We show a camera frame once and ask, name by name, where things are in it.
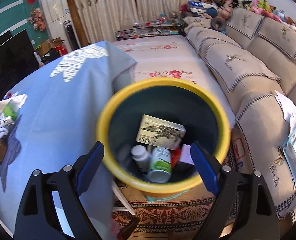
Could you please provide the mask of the white green bottle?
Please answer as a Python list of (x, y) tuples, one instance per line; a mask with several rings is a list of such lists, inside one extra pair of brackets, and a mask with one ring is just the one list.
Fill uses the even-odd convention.
[(155, 147), (151, 153), (147, 178), (153, 183), (167, 183), (172, 175), (171, 153), (166, 148)]

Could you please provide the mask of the small white pill bottle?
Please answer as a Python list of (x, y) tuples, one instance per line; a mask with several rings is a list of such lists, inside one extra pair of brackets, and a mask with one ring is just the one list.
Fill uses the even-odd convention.
[(151, 156), (146, 147), (142, 145), (136, 145), (131, 148), (131, 154), (132, 159), (137, 163), (141, 172), (147, 173), (149, 171)]

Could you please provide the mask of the beige printed box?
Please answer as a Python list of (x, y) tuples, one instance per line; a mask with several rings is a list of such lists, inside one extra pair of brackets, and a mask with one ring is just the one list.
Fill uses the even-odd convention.
[(144, 114), (141, 118), (136, 142), (176, 150), (185, 133), (185, 127), (180, 124)]

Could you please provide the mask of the pink white paper box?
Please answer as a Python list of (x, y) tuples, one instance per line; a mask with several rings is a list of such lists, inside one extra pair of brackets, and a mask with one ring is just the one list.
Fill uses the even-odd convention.
[(181, 163), (194, 165), (194, 162), (193, 162), (193, 160), (191, 158), (190, 149), (191, 149), (190, 145), (183, 144), (183, 146), (181, 148), (181, 156), (179, 158), (179, 161)]

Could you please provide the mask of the red snack packet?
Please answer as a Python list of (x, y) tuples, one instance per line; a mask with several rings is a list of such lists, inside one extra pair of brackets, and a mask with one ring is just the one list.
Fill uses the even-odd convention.
[(170, 150), (170, 153), (171, 153), (171, 167), (174, 168), (179, 162), (179, 159), (181, 157), (181, 149), (177, 148), (175, 150)]

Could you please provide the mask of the yellow rim trash bin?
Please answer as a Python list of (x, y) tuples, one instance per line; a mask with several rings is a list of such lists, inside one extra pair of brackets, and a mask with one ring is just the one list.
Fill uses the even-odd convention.
[(130, 153), (137, 144), (144, 114), (183, 125), (183, 144), (198, 142), (220, 163), (224, 161), (230, 145), (230, 123), (219, 101), (189, 81), (146, 79), (114, 94), (96, 124), (96, 139), (105, 148), (104, 165), (123, 183), (149, 195), (171, 195), (202, 183), (194, 167), (173, 172), (168, 183), (152, 183), (145, 178)]

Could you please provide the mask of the blue tablecloth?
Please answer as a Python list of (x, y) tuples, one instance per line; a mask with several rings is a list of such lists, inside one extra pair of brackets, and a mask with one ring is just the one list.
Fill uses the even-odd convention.
[(31, 173), (57, 172), (89, 152), (102, 108), (130, 83), (135, 65), (130, 55), (102, 41), (46, 64), (11, 89), (27, 99), (0, 163), (0, 219), (10, 231)]

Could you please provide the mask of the teal plastic stool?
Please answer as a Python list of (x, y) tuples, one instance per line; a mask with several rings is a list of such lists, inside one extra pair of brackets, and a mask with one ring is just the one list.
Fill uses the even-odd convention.
[(173, 200), (177, 197), (180, 197), (182, 194), (188, 191), (189, 190), (185, 190), (177, 193), (151, 193), (151, 192), (142, 191), (142, 194), (145, 196), (148, 203), (154, 203), (154, 202), (167, 202), (167, 201)]

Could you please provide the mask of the green tissue pack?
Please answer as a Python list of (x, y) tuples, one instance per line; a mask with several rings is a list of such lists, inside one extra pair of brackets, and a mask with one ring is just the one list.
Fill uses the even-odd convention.
[(8, 99), (4, 99), (0, 101), (0, 118), (10, 116), (13, 120), (15, 120), (19, 114), (19, 109), (25, 104), (28, 95), (15, 95), (11, 96)]

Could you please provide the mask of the beige sofa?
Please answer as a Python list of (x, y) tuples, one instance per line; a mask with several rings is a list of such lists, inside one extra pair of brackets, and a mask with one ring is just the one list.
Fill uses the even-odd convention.
[(278, 99), (296, 106), (296, 32), (254, 12), (235, 8), (225, 33), (210, 20), (183, 20), (190, 44), (223, 90), (235, 115), (231, 140), (237, 168), (262, 172), (277, 217), (296, 220), (296, 184), (282, 152), (290, 123)]

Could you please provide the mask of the black television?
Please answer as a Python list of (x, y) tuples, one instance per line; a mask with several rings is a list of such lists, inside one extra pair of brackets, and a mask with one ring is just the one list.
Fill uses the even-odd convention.
[(26, 30), (0, 45), (0, 100), (21, 80), (39, 69)]

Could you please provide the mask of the floral mattress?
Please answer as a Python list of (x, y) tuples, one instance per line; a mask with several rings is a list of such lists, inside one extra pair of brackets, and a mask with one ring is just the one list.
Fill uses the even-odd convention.
[(189, 81), (214, 96), (227, 114), (230, 128), (235, 126), (235, 115), (219, 83), (183, 36), (145, 37), (116, 41), (113, 45), (137, 62), (114, 80), (115, 92), (151, 77)]

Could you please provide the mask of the low shelf with clutter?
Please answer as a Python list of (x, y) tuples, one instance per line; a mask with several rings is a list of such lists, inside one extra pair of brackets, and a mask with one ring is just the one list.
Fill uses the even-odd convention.
[(117, 41), (169, 35), (179, 35), (178, 25), (176, 23), (135, 23), (133, 25), (122, 27), (115, 32), (115, 38)]

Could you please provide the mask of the white cabinet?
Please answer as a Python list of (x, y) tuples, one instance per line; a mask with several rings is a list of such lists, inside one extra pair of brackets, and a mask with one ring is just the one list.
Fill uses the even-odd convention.
[(68, 52), (72, 51), (70, 39), (66, 34), (64, 22), (71, 21), (67, 0), (41, 0), (47, 28), (51, 39), (60, 37)]

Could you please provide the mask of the pile of plush toys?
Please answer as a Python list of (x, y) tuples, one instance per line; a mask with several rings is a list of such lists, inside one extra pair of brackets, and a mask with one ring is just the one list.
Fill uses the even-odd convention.
[(266, 0), (214, 0), (218, 4), (218, 17), (224, 21), (232, 17), (235, 8), (245, 9), (260, 16), (269, 17), (296, 32), (296, 21), (286, 16), (283, 10), (270, 5)]

